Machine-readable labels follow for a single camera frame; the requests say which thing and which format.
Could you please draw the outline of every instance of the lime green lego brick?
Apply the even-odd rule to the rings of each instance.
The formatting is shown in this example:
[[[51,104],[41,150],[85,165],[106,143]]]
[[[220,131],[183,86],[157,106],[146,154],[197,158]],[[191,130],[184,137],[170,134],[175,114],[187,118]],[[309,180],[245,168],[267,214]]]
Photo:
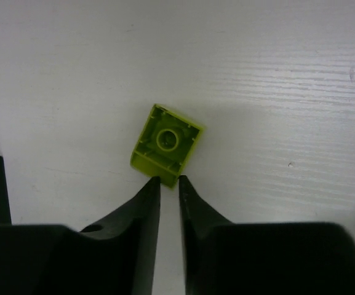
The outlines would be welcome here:
[[[131,166],[148,176],[160,176],[173,188],[204,127],[155,104],[131,156]]]

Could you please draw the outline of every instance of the wood grain texture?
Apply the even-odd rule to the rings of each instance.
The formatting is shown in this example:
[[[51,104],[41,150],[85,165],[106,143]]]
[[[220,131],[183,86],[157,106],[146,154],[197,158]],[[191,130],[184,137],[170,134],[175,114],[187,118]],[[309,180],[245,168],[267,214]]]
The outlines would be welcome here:
[[[153,103],[207,126],[185,173],[226,217],[355,239],[355,1],[0,1],[14,223],[80,229],[133,196]],[[184,290],[178,219],[164,189],[154,294]]]

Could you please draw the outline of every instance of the white wooden table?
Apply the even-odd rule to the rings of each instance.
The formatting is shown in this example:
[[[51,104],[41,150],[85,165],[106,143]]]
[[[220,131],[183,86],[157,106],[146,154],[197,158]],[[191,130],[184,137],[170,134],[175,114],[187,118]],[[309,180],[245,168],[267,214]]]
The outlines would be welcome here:
[[[355,1],[0,1],[15,224],[81,229],[131,198],[153,103],[207,126],[185,173],[226,217],[355,239]],[[154,294],[184,292],[177,195],[162,189]]]

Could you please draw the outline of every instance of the small dark spot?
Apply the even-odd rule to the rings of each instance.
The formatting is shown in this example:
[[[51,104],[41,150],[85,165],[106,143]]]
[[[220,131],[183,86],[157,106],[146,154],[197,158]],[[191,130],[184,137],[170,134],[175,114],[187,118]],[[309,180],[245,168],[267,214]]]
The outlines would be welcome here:
[[[352,83],[355,81],[355,72],[353,66],[349,69],[349,79]]]

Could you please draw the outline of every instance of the white surface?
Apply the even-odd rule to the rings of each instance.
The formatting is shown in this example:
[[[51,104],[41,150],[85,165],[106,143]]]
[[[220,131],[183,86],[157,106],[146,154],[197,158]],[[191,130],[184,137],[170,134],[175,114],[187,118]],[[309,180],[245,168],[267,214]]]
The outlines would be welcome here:
[[[355,1],[0,1],[0,154],[13,222],[80,229],[147,178],[153,103],[207,126],[185,173],[233,221],[355,238]],[[154,294],[183,294],[162,189]]]

